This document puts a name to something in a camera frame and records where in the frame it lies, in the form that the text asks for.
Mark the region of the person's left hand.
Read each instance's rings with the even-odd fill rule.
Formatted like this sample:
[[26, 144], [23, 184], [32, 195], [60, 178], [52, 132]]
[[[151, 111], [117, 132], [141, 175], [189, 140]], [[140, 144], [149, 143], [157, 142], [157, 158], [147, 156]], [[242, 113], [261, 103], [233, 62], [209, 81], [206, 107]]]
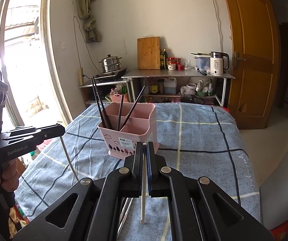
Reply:
[[0, 185], [7, 192], [13, 192], [18, 188], [19, 179], [16, 159], [8, 162], [7, 167], [0, 176]]

